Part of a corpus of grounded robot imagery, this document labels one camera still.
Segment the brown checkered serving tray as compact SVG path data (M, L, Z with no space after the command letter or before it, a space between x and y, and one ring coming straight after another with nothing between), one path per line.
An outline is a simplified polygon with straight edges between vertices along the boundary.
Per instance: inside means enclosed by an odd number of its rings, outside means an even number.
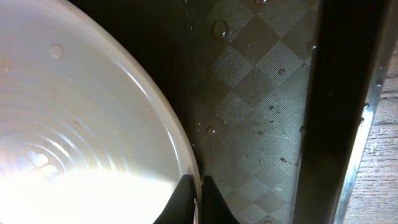
M144 67L241 223L289 223L317 1L75 1Z

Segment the white plate with red stain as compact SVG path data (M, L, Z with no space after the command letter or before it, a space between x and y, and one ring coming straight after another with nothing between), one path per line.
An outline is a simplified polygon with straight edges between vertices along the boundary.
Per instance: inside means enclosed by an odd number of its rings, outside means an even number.
M68 1L1 2L1 222L153 223L197 162L169 102Z

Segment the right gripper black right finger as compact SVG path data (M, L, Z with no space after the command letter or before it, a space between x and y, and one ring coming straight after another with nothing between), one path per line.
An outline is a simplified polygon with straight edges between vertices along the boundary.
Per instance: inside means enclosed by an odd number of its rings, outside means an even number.
M201 222L203 224L239 224L211 176L203 177L201 191Z

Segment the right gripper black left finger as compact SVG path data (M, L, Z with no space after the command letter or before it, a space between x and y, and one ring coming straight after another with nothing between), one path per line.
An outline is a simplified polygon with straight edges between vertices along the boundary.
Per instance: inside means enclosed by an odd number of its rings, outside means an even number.
M185 174L154 224L193 224L196 199L194 179Z

